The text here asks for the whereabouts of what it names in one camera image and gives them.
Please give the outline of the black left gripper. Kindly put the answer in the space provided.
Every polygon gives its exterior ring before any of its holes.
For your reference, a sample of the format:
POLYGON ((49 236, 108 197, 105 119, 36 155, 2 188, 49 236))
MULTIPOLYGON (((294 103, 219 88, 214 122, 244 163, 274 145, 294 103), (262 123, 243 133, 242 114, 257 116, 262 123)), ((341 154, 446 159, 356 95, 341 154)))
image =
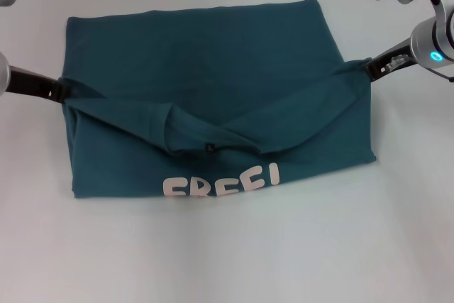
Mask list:
POLYGON ((67 98, 67 87, 56 79, 10 66, 6 92, 39 97, 62 104, 67 98))

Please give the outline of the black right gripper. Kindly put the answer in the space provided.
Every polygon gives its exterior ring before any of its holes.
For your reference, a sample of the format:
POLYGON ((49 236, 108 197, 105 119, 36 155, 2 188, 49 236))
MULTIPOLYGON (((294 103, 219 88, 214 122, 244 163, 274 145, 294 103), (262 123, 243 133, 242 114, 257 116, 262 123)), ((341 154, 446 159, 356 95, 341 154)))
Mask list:
POLYGON ((411 51, 410 42, 401 42, 371 59, 366 63, 365 69, 370 80, 379 80, 392 72, 413 65, 416 65, 416 61, 411 51))

